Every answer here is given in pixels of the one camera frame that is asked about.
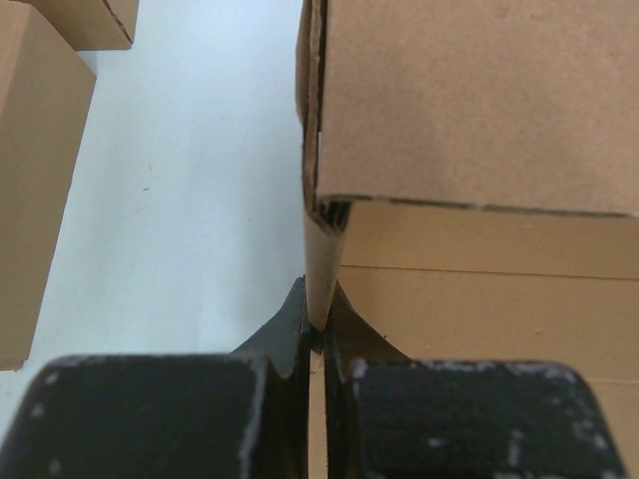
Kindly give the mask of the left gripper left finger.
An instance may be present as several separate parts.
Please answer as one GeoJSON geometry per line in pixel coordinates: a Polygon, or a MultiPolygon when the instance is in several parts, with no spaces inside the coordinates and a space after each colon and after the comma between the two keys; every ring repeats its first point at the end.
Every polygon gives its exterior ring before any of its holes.
{"type": "Polygon", "coordinates": [[[306,285],[224,354],[68,355],[33,379],[5,478],[305,478],[306,285]]]}

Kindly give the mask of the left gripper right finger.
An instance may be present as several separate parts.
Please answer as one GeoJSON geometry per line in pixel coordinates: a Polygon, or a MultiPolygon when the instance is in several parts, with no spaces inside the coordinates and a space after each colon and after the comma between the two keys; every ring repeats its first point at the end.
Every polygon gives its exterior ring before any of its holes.
{"type": "Polygon", "coordinates": [[[323,335],[331,478],[624,478],[572,368],[412,359],[334,293],[323,335]]]}

